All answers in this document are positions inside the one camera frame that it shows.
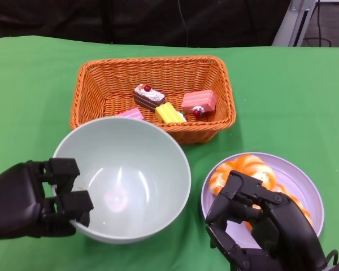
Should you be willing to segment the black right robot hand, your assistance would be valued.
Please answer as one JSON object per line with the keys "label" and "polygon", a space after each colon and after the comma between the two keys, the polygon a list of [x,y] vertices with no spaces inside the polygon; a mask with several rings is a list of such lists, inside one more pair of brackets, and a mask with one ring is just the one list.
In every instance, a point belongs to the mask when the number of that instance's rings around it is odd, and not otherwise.
{"label": "black right robot hand", "polygon": [[[246,221],[259,249],[240,247],[225,229]],[[231,171],[206,216],[211,247],[236,270],[323,270],[327,260],[318,236],[296,203],[262,182]]]}

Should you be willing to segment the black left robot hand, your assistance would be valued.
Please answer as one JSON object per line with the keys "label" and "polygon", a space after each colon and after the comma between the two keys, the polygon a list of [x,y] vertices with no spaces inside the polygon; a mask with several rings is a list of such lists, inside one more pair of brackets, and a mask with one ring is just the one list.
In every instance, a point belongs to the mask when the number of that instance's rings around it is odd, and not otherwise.
{"label": "black left robot hand", "polygon": [[0,174],[0,240],[67,237],[71,222],[89,225],[88,191],[73,191],[80,174],[75,159],[19,163]]}

